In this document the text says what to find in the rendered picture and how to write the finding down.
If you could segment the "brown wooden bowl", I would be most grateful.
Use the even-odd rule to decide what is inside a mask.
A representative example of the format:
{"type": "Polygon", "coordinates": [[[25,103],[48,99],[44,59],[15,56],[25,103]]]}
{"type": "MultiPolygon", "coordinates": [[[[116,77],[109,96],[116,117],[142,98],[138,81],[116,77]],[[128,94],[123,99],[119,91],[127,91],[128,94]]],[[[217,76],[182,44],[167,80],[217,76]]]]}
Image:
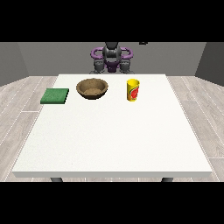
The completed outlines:
{"type": "Polygon", "coordinates": [[[104,96],[109,88],[108,83],[102,79],[85,79],[76,85],[77,92],[85,99],[96,100],[104,96]]]}

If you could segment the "yellow cup with melon print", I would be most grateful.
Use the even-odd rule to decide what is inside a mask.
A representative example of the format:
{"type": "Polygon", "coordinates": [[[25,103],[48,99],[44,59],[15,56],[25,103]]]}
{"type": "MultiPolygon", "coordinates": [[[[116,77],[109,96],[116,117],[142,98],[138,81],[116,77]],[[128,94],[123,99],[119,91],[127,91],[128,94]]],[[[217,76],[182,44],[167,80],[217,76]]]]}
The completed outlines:
{"type": "Polygon", "coordinates": [[[127,100],[134,102],[137,99],[140,81],[136,79],[127,80],[127,100]]]}

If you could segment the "green square pad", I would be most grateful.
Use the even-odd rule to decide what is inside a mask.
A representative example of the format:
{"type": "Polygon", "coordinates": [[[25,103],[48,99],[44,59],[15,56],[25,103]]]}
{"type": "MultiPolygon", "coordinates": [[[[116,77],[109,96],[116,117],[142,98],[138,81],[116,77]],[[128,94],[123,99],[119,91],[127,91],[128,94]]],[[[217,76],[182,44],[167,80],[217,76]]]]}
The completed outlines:
{"type": "Polygon", "coordinates": [[[68,88],[48,88],[41,100],[41,104],[64,104],[67,99],[68,88]]]}

